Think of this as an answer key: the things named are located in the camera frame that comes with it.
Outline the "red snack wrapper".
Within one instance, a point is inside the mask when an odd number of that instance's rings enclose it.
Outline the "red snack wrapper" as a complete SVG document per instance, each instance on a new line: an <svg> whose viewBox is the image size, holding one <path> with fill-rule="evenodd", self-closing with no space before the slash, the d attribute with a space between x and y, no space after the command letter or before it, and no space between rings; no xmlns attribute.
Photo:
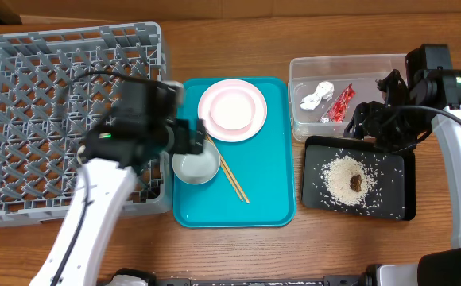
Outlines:
<svg viewBox="0 0 461 286"><path fill-rule="evenodd" d="M349 103L354 96L355 91L352 88L352 84L349 84L339 95L339 97L331 104L331 106L325 112L325 114L320 118L320 122L343 122L343 119L345 118L347 113Z"/></svg>

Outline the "white napkin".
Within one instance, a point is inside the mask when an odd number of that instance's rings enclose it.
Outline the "white napkin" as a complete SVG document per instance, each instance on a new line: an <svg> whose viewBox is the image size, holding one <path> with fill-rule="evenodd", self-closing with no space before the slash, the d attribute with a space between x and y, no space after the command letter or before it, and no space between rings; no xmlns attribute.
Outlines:
<svg viewBox="0 0 461 286"><path fill-rule="evenodd" d="M334 91L333 83L329 81L320 82L313 93L301 99L300 108L302 110L314 110L322 101L332 99Z"/></svg>

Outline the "small pink bowl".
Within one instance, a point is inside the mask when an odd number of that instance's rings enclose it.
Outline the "small pink bowl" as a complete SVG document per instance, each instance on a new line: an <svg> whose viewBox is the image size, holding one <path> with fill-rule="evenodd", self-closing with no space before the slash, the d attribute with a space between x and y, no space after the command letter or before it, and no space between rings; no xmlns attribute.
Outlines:
<svg viewBox="0 0 461 286"><path fill-rule="evenodd" d="M247 127L255 114L253 97L240 89L216 91L210 105L212 121L219 127L231 131Z"/></svg>

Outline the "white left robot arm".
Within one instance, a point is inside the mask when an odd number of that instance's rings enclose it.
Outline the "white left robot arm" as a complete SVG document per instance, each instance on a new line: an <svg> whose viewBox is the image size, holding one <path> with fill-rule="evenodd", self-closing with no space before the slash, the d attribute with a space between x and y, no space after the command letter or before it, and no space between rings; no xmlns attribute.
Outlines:
<svg viewBox="0 0 461 286"><path fill-rule="evenodd" d="M33 285L93 285L124 202L138 174L161 153L200 154L203 123L176 118L184 86L127 79L122 97L85 134L76 188L53 247Z"/></svg>

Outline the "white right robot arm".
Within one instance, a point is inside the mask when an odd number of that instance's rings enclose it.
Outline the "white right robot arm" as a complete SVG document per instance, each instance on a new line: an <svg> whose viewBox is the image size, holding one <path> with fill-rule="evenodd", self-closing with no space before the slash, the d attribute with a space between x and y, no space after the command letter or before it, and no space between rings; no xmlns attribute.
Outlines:
<svg viewBox="0 0 461 286"><path fill-rule="evenodd" d="M357 105L344 134L372 137L387 153L415 149L435 134L444 158L452 207L452 248L411 265L371 265L364 285L461 285L461 70L449 47L423 44L405 57L406 75L393 70L377 81L383 102Z"/></svg>

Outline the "wooden chopstick right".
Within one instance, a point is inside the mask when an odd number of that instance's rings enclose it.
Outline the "wooden chopstick right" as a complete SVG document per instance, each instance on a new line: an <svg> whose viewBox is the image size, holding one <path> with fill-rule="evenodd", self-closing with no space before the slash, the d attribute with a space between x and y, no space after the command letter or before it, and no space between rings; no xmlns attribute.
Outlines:
<svg viewBox="0 0 461 286"><path fill-rule="evenodd" d="M242 191L242 194L243 194L243 196L244 196L244 201L243 201L243 202L249 204L249 203L250 203L250 200L249 200L248 196L247 196L246 193L243 191L242 186L240 185L240 183L239 183L238 180L236 179L236 177L235 177L234 173L231 171L231 169L230 169L230 172L231 172L232 176L234 177L234 179L237 181L237 185L238 185L239 189Z"/></svg>

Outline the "wooden chopstick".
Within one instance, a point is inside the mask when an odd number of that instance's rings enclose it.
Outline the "wooden chopstick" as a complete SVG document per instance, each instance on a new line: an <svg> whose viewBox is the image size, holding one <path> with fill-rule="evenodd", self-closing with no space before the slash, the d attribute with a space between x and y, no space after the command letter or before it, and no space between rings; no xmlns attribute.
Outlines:
<svg viewBox="0 0 461 286"><path fill-rule="evenodd" d="M230 185L234 189L234 191L235 191L236 195L238 196L238 198L243 202L244 201L244 196L242 194L242 191L239 189L239 187L237 185L237 181L232 176L231 171L227 167L227 163L225 162L222 155L219 155L219 160L220 160L221 168L223 169L223 172L224 172L226 178L230 182Z"/></svg>
<svg viewBox="0 0 461 286"><path fill-rule="evenodd" d="M236 179L236 177L235 177L234 173L231 171L231 169L230 169L230 172L231 172L232 176L234 177L234 179L237 181L237 185L238 185L239 189L242 191L242 194L243 194L243 196L244 196L244 201L243 201L243 202L249 204L249 203L250 203L250 200L249 200L248 196L247 196L246 193L243 191L242 186L240 185L240 183L239 183L238 180Z"/></svg>

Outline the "wooden chopstick left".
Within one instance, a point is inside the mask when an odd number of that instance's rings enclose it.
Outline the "wooden chopstick left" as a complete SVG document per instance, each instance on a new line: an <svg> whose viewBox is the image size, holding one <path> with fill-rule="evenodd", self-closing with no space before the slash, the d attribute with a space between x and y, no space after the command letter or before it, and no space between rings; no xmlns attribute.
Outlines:
<svg viewBox="0 0 461 286"><path fill-rule="evenodd" d="M224 172L226 178L230 182L230 185L234 189L234 191L235 191L236 195L238 196L238 198L243 202L244 201L244 196L242 194L242 191L239 189L239 187L237 185L237 181L232 176L231 171L227 167L227 163L225 162L222 155L219 155L219 160L220 160L221 168L223 169L223 172Z"/></svg>

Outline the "brown food lump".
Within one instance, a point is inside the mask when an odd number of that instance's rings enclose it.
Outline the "brown food lump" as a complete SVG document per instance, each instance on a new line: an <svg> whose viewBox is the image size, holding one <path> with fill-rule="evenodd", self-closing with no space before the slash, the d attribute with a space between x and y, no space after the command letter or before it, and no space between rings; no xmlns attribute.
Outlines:
<svg viewBox="0 0 461 286"><path fill-rule="evenodd" d="M351 177L350 188L355 192L362 191L362 177L359 174Z"/></svg>

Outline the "white rice pile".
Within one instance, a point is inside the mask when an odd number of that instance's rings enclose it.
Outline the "white rice pile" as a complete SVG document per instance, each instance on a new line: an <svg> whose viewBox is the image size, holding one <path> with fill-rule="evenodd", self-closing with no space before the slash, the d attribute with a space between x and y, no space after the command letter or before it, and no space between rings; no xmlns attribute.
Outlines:
<svg viewBox="0 0 461 286"><path fill-rule="evenodd" d="M323 185L337 205L358 206L364 204L365 198L377 186L378 171L348 155L337 157L326 163L321 171ZM350 188L350 179L354 175L362 177L362 191L355 192Z"/></svg>

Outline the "grey bowl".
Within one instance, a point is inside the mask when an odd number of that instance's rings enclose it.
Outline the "grey bowl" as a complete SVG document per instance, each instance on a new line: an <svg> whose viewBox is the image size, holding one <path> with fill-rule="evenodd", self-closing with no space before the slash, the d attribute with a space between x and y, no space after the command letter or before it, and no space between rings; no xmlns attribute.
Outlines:
<svg viewBox="0 0 461 286"><path fill-rule="evenodd" d="M208 140L204 141L201 154L175 154L172 157L175 175L186 184L205 184L213 179L219 168L220 153Z"/></svg>

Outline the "clear plastic bin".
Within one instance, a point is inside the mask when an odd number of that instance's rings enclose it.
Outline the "clear plastic bin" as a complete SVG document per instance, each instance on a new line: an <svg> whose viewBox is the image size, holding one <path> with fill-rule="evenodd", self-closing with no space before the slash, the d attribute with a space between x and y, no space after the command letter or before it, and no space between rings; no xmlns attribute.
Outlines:
<svg viewBox="0 0 461 286"><path fill-rule="evenodd" d="M342 137L356 106L362 102L383 102L377 81L397 69L407 79L404 54L366 54L347 56L301 57L289 66L289 102L293 137L300 142L311 136ZM303 110L301 100L316 91L319 83L334 85L331 100L323 100L314 110ZM352 87L352 98L342 122L320 121L331 104L346 87Z"/></svg>

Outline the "large white plate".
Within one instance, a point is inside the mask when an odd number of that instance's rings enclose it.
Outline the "large white plate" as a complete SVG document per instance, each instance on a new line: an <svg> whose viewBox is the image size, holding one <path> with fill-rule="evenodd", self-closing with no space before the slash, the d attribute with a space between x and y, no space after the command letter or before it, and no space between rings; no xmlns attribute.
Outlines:
<svg viewBox="0 0 461 286"><path fill-rule="evenodd" d="M240 89L248 92L255 103L255 114L251 123L244 129L235 131L217 126L211 119L210 105L216 91ZM203 120L207 133L213 138L225 142L240 142L252 138L258 133L267 119L267 103L264 95L252 83L241 79L225 79L212 84L201 96L198 105L198 118Z"/></svg>

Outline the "grey dish rack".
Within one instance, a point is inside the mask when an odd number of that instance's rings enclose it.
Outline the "grey dish rack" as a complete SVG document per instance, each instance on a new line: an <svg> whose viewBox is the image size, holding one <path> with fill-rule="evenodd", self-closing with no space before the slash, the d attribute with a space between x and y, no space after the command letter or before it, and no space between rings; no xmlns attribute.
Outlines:
<svg viewBox="0 0 461 286"><path fill-rule="evenodd" d="M0 227L66 215L77 149L124 75L168 77L157 23L0 34Z"/></svg>

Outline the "teal serving tray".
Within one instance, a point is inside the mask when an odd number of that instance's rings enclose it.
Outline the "teal serving tray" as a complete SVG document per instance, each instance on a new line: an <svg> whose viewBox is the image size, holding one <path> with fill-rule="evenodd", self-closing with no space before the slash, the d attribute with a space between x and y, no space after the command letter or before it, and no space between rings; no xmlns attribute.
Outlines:
<svg viewBox="0 0 461 286"><path fill-rule="evenodd" d="M187 228L270 227L296 212L289 97L275 77L251 77L265 97L263 127L240 142L212 140L246 194L240 199L223 171L205 184L173 184L173 214Z"/></svg>

